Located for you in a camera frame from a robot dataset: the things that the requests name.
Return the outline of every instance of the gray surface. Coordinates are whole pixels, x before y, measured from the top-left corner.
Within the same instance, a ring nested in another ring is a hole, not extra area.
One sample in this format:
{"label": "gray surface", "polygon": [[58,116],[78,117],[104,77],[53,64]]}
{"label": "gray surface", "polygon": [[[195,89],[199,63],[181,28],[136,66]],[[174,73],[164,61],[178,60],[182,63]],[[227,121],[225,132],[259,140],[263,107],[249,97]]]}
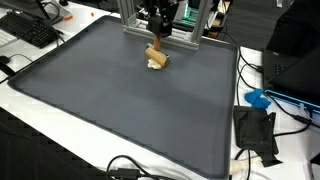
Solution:
{"label": "gray surface", "polygon": [[9,85],[202,176],[227,178],[236,47],[164,45],[171,64],[155,71],[146,65],[147,42],[100,20]]}
{"label": "gray surface", "polygon": [[[228,33],[241,46],[265,49],[277,20],[286,9],[276,8],[275,0],[234,0],[228,12]],[[222,40],[224,36],[221,33],[218,39]],[[228,36],[224,41],[234,44]]]}

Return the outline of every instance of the black cable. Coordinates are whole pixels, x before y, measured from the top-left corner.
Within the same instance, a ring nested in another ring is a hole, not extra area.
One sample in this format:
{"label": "black cable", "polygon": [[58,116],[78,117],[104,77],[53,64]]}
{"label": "black cable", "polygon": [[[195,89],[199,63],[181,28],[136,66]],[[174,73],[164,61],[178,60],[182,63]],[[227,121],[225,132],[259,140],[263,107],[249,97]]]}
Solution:
{"label": "black cable", "polygon": [[251,173],[251,155],[250,155],[250,150],[248,150],[248,162],[249,162],[249,168],[248,168],[247,180],[250,179],[250,173]]}
{"label": "black cable", "polygon": [[238,71],[238,74],[239,74],[241,80],[242,80],[249,88],[251,88],[251,89],[256,89],[255,87],[249,85],[249,84],[244,80],[244,78],[242,77],[242,75],[241,75],[241,73],[240,73],[240,69],[239,69],[239,66],[240,66],[240,56],[238,57],[238,60],[237,60],[237,61],[238,61],[237,71]]}
{"label": "black cable", "polygon": [[[288,116],[290,116],[290,117],[292,117],[293,119],[295,119],[295,120],[297,120],[296,118],[297,118],[297,116],[295,116],[294,114],[291,114],[291,113],[289,113],[288,111],[286,111],[273,97],[271,97],[271,96],[269,96],[268,94],[266,94],[266,93],[264,93],[264,96],[265,97],[267,97],[267,98],[269,98],[269,99],[271,99],[277,106],[278,106],[278,108],[282,111],[282,112],[284,112],[285,114],[287,114]],[[315,126],[315,127],[317,127],[317,128],[319,128],[320,129],[320,126],[319,125],[317,125],[317,124],[315,124],[314,122],[312,122],[312,119],[310,119],[310,125],[312,125],[312,126]]]}
{"label": "black cable", "polygon": [[22,57],[26,58],[28,61],[33,62],[30,58],[28,58],[27,56],[25,56],[23,54],[14,54],[14,55],[10,56],[9,59],[11,59],[14,56],[22,56]]}
{"label": "black cable", "polygon": [[230,36],[228,32],[220,32],[220,33],[226,34],[236,45],[239,46],[239,44]]}
{"label": "black cable", "polygon": [[310,123],[307,124],[306,127],[298,130],[298,131],[293,131],[293,132],[285,132],[285,133],[279,133],[279,134],[275,134],[274,137],[279,137],[279,136],[286,136],[286,135],[293,135],[293,134],[299,134],[302,133],[304,131],[306,131],[310,126],[311,126],[312,122],[310,120]]}
{"label": "black cable", "polygon": [[108,164],[107,166],[107,172],[110,170],[110,166],[113,163],[113,161],[115,161],[116,159],[119,158],[125,158],[128,159],[129,161],[131,161],[140,171],[142,171],[145,175],[151,175],[150,173],[148,173],[146,170],[144,170],[133,158],[131,158],[130,156],[126,156],[126,155],[119,155],[114,157]]}
{"label": "black cable", "polygon": [[0,81],[0,84],[4,83],[8,79],[9,79],[9,77],[6,77],[4,80]]}
{"label": "black cable", "polygon": [[111,164],[119,159],[119,158],[125,158],[125,159],[128,159],[129,161],[131,161],[140,171],[142,171],[144,174],[141,174],[140,176],[141,177],[149,177],[151,179],[154,179],[154,180],[159,180],[159,179],[164,179],[164,180],[174,180],[172,178],[169,178],[169,177],[165,177],[165,176],[159,176],[159,175],[152,175],[150,173],[148,173],[146,170],[144,170],[137,162],[136,160],[134,160],[132,157],[130,156],[127,156],[127,155],[119,155],[119,156],[116,156],[114,157],[108,164],[107,166],[107,170],[106,170],[106,178],[107,180],[109,180],[109,177],[108,177],[108,172],[110,171],[110,167],[111,167]]}
{"label": "black cable", "polygon": [[[239,53],[240,53],[240,57],[244,61],[244,63],[249,64],[248,61],[246,61],[246,59],[243,57],[242,52],[241,52],[241,48],[239,48]],[[263,73],[263,68],[261,66],[258,66],[255,64],[251,64],[249,66],[256,71]]]}
{"label": "black cable", "polygon": [[240,100],[239,100],[239,83],[240,83],[240,77],[242,76],[242,71],[243,69],[248,66],[249,64],[245,64],[244,66],[242,66],[241,71],[239,72],[239,77],[238,77],[238,81],[237,81],[237,102],[238,102],[238,106],[240,106]]}
{"label": "black cable", "polygon": [[278,107],[279,109],[286,113],[288,116],[291,116],[292,118],[294,118],[294,115],[289,113],[288,111],[286,111],[273,97],[269,96],[268,94],[264,93],[264,96],[266,96],[267,98],[271,99]]}
{"label": "black cable", "polygon": [[56,19],[58,19],[59,18],[59,16],[60,16],[60,8],[57,6],[57,5],[55,5],[55,4],[53,4],[52,2],[44,2],[44,3],[41,3],[42,5],[43,5],[43,7],[45,8],[47,5],[52,5],[52,6],[54,6],[56,9],[57,9],[57,14],[56,14],[56,16],[53,18],[53,19],[50,19],[49,21],[55,21]]}

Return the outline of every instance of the desk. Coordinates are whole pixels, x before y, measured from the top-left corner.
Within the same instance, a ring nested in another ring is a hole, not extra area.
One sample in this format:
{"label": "desk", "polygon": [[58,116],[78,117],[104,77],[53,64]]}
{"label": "desk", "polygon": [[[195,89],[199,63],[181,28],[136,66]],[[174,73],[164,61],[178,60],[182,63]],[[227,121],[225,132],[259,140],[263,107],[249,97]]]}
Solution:
{"label": "desk", "polygon": [[[60,22],[55,25],[55,28],[64,32],[64,38],[66,40],[70,39],[99,17],[110,14],[109,12],[71,2],[69,4],[66,9],[73,13],[74,18],[70,21]],[[10,56],[20,53],[36,60],[54,49],[55,46],[55,43],[52,43],[45,49],[40,50],[18,40],[9,46],[1,48],[0,54]],[[249,62],[261,64],[261,52],[242,48],[242,53]],[[16,56],[9,66],[17,71],[25,67],[28,63],[29,62],[23,57]],[[244,71],[243,75],[248,83],[256,87],[261,87],[261,75],[249,68]],[[0,79],[2,80],[4,78],[5,75],[0,73]],[[250,89],[246,88],[242,83],[239,88],[241,96],[243,96],[245,92],[250,91]],[[249,105],[245,103],[242,98],[240,99],[242,105]],[[283,103],[281,103],[281,105],[290,112],[299,113],[296,107]],[[101,169],[105,169],[114,156],[125,154],[143,164],[146,170],[152,174],[166,175],[176,179],[204,179],[192,171],[138,145],[128,142],[92,124],[88,124],[76,117],[70,116],[49,105],[22,95],[8,87],[6,83],[0,85],[0,106],[74,154]],[[268,112],[277,112],[275,133],[293,131],[304,126],[281,113],[274,105],[268,109]],[[269,168],[263,168],[262,165],[255,166],[252,169],[251,179],[310,179],[306,165],[311,156],[316,155],[320,151],[320,143],[315,144],[317,134],[319,137],[319,131],[317,132],[311,129],[298,135],[277,138],[277,144],[280,150],[277,158],[284,163]],[[234,133],[232,135],[231,147],[231,157],[234,157],[239,151],[239,148],[235,145]],[[114,165],[116,167],[133,167],[132,164],[126,160],[116,161]],[[246,171],[243,171],[234,176],[234,179],[243,179],[245,177]]]}

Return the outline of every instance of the rubber mat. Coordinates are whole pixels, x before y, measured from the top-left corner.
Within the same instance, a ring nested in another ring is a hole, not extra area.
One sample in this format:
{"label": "rubber mat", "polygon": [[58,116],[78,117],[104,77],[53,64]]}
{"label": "rubber mat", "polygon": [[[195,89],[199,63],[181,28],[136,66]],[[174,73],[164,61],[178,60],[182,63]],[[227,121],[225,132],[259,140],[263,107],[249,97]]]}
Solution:
{"label": "rubber mat", "polygon": [[151,41],[122,29],[119,19],[102,17],[9,85],[206,178],[226,179],[237,47],[164,44],[171,63],[156,71],[144,56]]}

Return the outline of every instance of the metal frame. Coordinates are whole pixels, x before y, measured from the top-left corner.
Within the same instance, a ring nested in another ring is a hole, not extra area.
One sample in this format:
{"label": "metal frame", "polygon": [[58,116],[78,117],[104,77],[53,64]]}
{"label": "metal frame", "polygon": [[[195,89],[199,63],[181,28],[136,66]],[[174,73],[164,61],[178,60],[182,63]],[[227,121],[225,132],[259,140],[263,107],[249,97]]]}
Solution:
{"label": "metal frame", "polygon": [[[117,0],[120,9],[124,32],[153,39],[153,34],[145,26],[146,21],[136,19],[132,0]],[[173,44],[191,50],[198,50],[201,37],[208,21],[213,0],[201,0],[197,21],[192,33],[173,29],[172,35],[162,39],[162,42]]]}

